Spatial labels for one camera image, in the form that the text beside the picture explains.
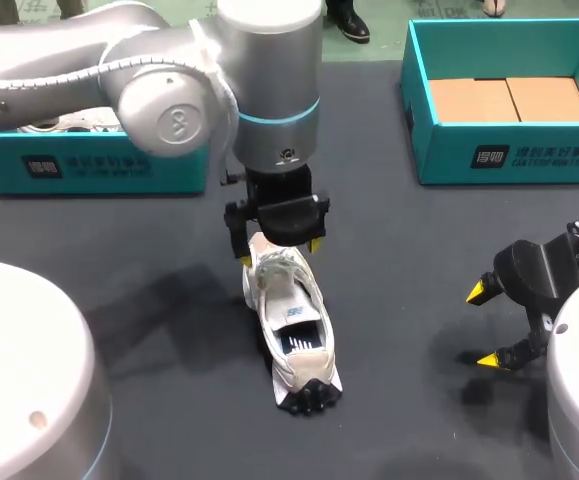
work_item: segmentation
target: robotic arm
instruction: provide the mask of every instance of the robotic arm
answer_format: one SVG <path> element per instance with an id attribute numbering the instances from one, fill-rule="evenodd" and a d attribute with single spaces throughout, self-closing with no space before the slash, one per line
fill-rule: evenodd
<path id="1" fill-rule="evenodd" d="M 525 308 L 530 332 L 478 363 L 519 370 L 546 353 L 555 319 L 579 288 L 579 220 L 545 244 L 514 242 L 496 254 L 493 267 L 480 277 L 467 303 L 483 305 L 505 293 Z"/>
<path id="2" fill-rule="evenodd" d="M 320 9 L 319 0 L 219 0 L 216 17 L 173 28 L 122 1 L 55 24 L 0 27 L 0 131 L 110 106 L 148 154 L 180 157 L 211 141 L 222 183 L 247 186 L 247 199 L 225 208 L 236 257 L 248 263 L 248 221 L 275 244 L 313 251 L 329 209 L 307 165 Z M 244 174 L 227 172 L 231 152 Z"/>

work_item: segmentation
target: teal box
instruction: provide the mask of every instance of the teal box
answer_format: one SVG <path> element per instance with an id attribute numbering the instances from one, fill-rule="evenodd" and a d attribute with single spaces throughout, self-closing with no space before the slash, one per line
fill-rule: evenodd
<path id="1" fill-rule="evenodd" d="M 199 194 L 208 151 L 153 157 L 122 132 L 0 133 L 0 194 Z"/>
<path id="2" fill-rule="evenodd" d="M 579 122 L 438 121 L 430 80 L 509 77 L 579 89 L 579 19 L 409 22 L 400 87 L 422 184 L 579 183 Z"/>

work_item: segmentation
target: table surface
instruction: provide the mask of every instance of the table surface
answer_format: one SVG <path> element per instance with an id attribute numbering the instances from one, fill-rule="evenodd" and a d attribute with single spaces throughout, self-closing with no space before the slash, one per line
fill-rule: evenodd
<path id="1" fill-rule="evenodd" d="M 324 68 L 312 165 L 332 208 L 310 261 L 344 395 L 322 415 L 275 407 L 222 223 L 242 186 L 213 169 L 198 198 L 0 199 L 0 261 L 55 282 L 90 322 L 123 480 L 553 478 L 543 365 L 465 362 L 524 336 L 524 314 L 465 297 L 501 248 L 577 218 L 579 187 L 420 186 L 399 68 Z"/>

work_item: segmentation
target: white sneaker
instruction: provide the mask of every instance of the white sneaker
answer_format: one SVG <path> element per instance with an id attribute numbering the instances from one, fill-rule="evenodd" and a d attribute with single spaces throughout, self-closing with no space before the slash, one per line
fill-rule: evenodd
<path id="1" fill-rule="evenodd" d="M 121 132 L 122 127 L 111 108 L 97 107 L 26 125 L 20 127 L 18 131 L 22 133 Z"/>
<path id="2" fill-rule="evenodd" d="M 342 394 L 333 328 L 307 261 L 297 248 L 273 245 L 262 233 L 249 249 L 243 290 L 271 354 L 276 405 L 292 413 L 332 406 Z"/>

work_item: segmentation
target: cardboard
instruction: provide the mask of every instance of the cardboard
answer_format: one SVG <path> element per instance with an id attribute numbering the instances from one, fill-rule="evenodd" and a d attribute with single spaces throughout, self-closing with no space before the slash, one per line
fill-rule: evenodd
<path id="1" fill-rule="evenodd" d="M 438 120 L 442 123 L 518 121 L 509 88 L 504 79 L 431 80 L 429 86 Z"/>
<path id="2" fill-rule="evenodd" d="M 502 80 L 476 80 L 476 91 L 483 104 L 485 122 L 518 122 L 507 82 Z"/>
<path id="3" fill-rule="evenodd" d="M 579 122 L 579 90 L 567 77 L 508 78 L 523 122 Z"/>
<path id="4" fill-rule="evenodd" d="M 443 123 L 484 122 L 485 109 L 475 84 L 473 78 L 430 81 L 438 120 Z"/>

